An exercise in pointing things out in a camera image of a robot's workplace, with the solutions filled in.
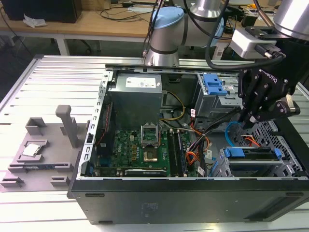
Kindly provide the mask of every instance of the table leg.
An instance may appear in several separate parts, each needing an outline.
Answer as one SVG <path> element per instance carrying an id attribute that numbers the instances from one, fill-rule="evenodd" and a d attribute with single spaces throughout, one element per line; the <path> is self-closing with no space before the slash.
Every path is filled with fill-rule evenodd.
<path id="1" fill-rule="evenodd" d="M 2 35 L 1 37 L 10 47 L 14 47 L 15 46 L 15 43 L 14 43 L 13 39 L 10 36 Z"/>
<path id="2" fill-rule="evenodd" d="M 101 48 L 101 41 L 100 41 L 100 40 L 97 40 L 97 41 L 96 41 L 96 44 L 97 44 L 97 51 L 98 51 L 98 52 L 102 51 L 102 48 Z"/>
<path id="3" fill-rule="evenodd" d="M 60 55 L 69 56 L 70 52 L 69 52 L 67 41 L 65 39 L 60 39 L 60 38 L 56 38 L 56 40 L 57 40 L 58 48 L 60 51 Z"/>

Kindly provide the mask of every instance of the light blue robot joint cap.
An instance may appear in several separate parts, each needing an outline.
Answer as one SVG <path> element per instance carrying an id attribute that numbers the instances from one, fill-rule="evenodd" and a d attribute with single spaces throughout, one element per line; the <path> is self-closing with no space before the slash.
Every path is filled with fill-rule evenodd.
<path id="1" fill-rule="evenodd" d="M 166 28 L 180 21 L 184 16 L 183 9 L 175 6 L 163 7 L 159 10 L 154 29 Z"/>

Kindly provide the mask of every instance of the computer case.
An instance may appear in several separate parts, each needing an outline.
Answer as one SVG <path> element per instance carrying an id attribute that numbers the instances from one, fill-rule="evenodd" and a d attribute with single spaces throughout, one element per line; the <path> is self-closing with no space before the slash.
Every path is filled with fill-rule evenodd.
<path id="1" fill-rule="evenodd" d="M 35 19 L 75 23 L 82 13 L 81 0 L 2 0 L 10 20 Z"/>

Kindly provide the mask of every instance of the red cable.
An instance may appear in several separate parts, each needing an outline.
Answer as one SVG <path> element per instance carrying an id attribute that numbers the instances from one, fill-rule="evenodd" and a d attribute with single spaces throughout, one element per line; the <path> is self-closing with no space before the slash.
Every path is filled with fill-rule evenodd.
<path id="1" fill-rule="evenodd" d="M 105 132 L 107 130 L 107 125 L 108 125 L 108 115 L 110 114 L 110 108 L 111 108 L 111 105 L 108 106 L 107 108 L 107 113 L 106 113 L 106 124 L 105 124 L 105 131 L 103 132 L 101 138 L 99 139 L 99 141 L 96 143 L 96 146 L 99 145 L 99 143 L 101 142 L 101 140 L 103 139 L 104 135 L 105 135 Z"/>

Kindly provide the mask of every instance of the motherboard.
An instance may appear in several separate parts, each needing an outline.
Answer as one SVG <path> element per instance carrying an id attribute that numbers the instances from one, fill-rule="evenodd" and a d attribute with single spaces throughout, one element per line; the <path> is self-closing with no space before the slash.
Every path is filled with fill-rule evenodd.
<path id="1" fill-rule="evenodd" d="M 158 145 L 145 145 L 154 141 Z M 191 145 L 188 132 L 145 130 L 117 130 L 111 156 L 98 154 L 95 173 L 98 176 L 197 176 L 194 165 L 189 167 L 184 154 Z"/>

